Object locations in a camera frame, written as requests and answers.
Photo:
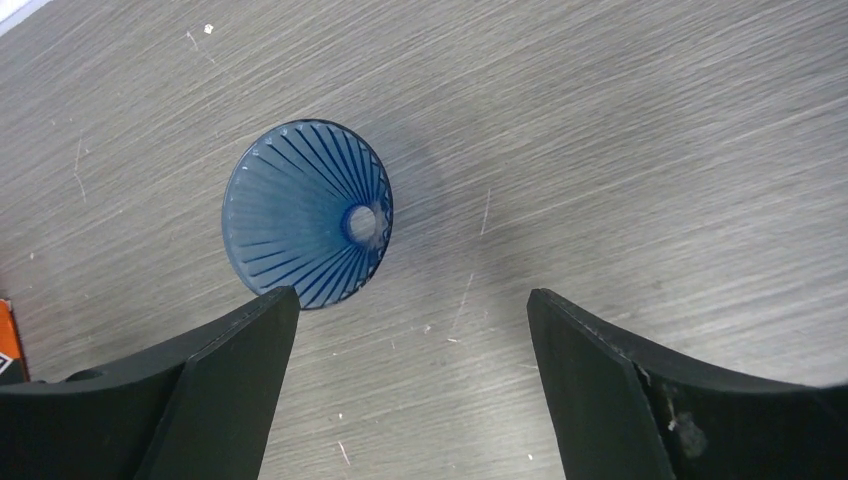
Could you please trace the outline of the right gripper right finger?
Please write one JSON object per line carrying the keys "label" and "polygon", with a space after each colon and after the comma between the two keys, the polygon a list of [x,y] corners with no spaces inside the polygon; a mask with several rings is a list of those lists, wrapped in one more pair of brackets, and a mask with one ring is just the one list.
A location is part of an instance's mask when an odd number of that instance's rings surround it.
{"label": "right gripper right finger", "polygon": [[548,289],[527,315],[569,479],[843,479],[847,388],[694,359]]}

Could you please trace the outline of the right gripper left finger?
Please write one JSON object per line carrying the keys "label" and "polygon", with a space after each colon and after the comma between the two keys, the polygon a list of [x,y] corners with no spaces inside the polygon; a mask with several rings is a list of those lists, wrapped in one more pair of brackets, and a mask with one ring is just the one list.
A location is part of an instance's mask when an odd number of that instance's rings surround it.
{"label": "right gripper left finger", "polygon": [[273,289],[60,382],[1,389],[5,479],[254,479],[300,302]]}

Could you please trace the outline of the orange coffee filter box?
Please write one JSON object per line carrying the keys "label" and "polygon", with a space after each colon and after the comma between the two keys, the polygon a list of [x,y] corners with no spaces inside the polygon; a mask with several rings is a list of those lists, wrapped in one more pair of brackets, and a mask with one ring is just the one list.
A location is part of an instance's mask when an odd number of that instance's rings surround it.
{"label": "orange coffee filter box", "polygon": [[30,376],[27,361],[11,302],[2,299],[0,309],[1,385],[28,382]]}

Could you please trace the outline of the blue glass dripper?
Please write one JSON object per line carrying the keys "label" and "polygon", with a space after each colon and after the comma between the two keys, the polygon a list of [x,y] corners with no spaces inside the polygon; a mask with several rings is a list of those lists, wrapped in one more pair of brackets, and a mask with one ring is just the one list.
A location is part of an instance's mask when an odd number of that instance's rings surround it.
{"label": "blue glass dripper", "polygon": [[336,122],[298,119],[263,133],[239,159],[221,231],[249,290],[291,287],[302,309],[317,310],[373,278],[393,216],[389,176],[372,146]]}

